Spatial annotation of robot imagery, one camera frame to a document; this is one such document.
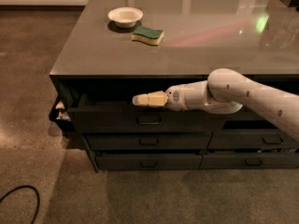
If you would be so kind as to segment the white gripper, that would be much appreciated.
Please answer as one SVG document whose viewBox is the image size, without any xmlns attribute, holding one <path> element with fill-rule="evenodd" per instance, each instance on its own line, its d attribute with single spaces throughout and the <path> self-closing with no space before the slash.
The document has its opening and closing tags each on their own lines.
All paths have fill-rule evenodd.
<svg viewBox="0 0 299 224">
<path fill-rule="evenodd" d="M 139 94 L 133 97 L 133 104 L 138 106 L 160 107 L 164 106 L 172 111 L 186 111 L 185 102 L 186 85 L 171 86 L 163 91 Z"/>
</svg>

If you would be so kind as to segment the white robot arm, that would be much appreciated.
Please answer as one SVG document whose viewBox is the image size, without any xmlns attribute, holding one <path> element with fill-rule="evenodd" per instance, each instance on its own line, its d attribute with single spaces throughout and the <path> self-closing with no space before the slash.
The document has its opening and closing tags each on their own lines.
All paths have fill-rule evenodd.
<svg viewBox="0 0 299 224">
<path fill-rule="evenodd" d="M 233 114 L 246 106 L 299 140 L 299 96 L 258 83 L 231 69 L 217 69 L 206 81 L 139 94 L 132 102 L 136 106 L 165 107 L 172 111 L 203 110 L 210 114 Z"/>
</svg>

